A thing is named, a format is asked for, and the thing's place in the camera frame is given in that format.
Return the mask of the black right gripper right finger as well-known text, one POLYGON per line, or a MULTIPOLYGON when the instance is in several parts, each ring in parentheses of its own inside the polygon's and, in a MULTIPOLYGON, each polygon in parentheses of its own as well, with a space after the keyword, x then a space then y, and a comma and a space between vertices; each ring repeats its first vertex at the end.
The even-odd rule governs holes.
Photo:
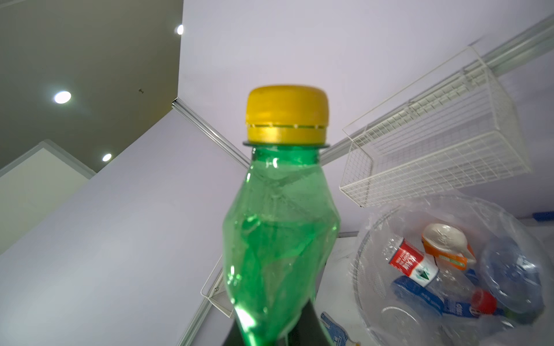
POLYGON ((297 324, 287 335, 287 345, 291 346, 331 346, 327 332, 322 327, 312 301, 304 306, 297 324))

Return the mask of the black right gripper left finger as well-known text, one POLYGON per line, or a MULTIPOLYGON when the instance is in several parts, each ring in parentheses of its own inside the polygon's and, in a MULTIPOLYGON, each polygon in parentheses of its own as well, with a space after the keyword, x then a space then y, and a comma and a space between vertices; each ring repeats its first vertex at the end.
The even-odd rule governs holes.
POLYGON ((232 328, 223 342, 222 346, 245 346, 241 329, 237 320, 233 322, 232 328))

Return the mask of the green crushed plastic bottle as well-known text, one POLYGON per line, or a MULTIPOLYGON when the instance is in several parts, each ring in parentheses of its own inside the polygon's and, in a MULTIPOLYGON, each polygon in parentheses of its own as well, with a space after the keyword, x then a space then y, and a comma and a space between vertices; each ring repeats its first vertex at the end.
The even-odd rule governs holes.
POLYGON ((248 96, 251 162, 223 223, 225 285, 247 345, 273 345, 299 321, 340 231, 320 164, 323 90, 262 86, 248 96))

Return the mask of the red cap clear bottle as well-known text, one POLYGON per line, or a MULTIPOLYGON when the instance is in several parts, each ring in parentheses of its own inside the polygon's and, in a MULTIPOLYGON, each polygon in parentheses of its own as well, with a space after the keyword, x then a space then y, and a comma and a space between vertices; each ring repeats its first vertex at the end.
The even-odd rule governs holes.
POLYGON ((401 236, 391 236, 383 249, 384 261, 441 298, 469 302, 485 314, 499 315, 496 299, 475 284, 471 274, 454 268, 442 259, 426 255, 401 236))

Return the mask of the white cap blue label bottle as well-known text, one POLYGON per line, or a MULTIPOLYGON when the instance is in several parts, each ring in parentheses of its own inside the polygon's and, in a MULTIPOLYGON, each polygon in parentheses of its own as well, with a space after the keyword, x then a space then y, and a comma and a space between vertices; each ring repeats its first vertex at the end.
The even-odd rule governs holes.
POLYGON ((409 296, 422 302, 440 315, 452 315, 463 318, 478 318, 481 313, 471 307, 469 302, 441 298, 406 276, 395 279, 391 286, 397 296, 409 296))

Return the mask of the yellow cap orange bottle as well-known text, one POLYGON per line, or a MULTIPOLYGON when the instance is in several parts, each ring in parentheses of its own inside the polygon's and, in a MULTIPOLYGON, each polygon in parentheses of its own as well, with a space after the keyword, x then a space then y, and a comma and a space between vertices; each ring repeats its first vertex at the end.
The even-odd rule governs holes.
POLYGON ((430 223, 421 235, 425 253, 448 262, 459 270, 468 270, 477 263, 466 235, 453 226, 430 223))

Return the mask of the colourful label clear bottle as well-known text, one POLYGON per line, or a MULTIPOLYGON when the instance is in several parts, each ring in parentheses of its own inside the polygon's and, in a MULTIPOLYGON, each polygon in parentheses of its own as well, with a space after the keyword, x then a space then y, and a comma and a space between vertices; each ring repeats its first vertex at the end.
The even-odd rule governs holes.
POLYGON ((540 271, 509 237, 493 238, 478 259, 478 276, 508 310, 527 314, 543 307, 540 271))

